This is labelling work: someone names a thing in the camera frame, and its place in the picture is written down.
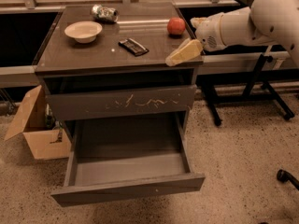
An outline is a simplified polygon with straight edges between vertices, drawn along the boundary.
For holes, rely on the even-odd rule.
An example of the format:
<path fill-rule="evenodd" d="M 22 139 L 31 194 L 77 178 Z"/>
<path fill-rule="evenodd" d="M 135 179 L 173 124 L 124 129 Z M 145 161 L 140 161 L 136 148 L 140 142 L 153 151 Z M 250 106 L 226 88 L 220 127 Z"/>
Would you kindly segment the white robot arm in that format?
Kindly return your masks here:
<path fill-rule="evenodd" d="M 249 7 L 192 18 L 191 24 L 195 28 L 195 38 L 184 40 L 169 54 L 165 59 L 167 65 L 185 63 L 203 50 L 276 44 L 299 64 L 299 0 L 253 0 Z"/>

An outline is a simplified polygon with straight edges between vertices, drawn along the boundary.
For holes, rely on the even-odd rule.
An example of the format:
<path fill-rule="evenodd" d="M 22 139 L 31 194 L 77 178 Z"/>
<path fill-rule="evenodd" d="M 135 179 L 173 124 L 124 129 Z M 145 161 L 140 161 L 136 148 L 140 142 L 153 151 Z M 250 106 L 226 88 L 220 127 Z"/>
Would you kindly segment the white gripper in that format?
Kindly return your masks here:
<path fill-rule="evenodd" d="M 197 39 L 187 38 L 184 40 L 177 49 L 166 57 L 165 63 L 168 66 L 185 63 L 199 56 L 203 48 L 206 51 L 225 49 L 226 45 L 221 37 L 222 17 L 223 13 L 218 13 L 207 18 L 191 18 L 190 23 L 193 28 L 196 28 L 195 35 Z"/>

